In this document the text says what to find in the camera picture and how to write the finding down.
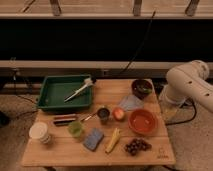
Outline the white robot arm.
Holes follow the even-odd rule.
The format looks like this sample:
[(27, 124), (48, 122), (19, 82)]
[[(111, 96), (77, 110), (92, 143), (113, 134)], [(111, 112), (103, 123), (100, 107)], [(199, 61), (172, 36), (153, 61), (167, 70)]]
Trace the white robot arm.
[(171, 68), (166, 73), (167, 84), (159, 100), (166, 105), (181, 106), (187, 98), (191, 98), (213, 113), (213, 85), (206, 81), (209, 74), (208, 65), (201, 60)]

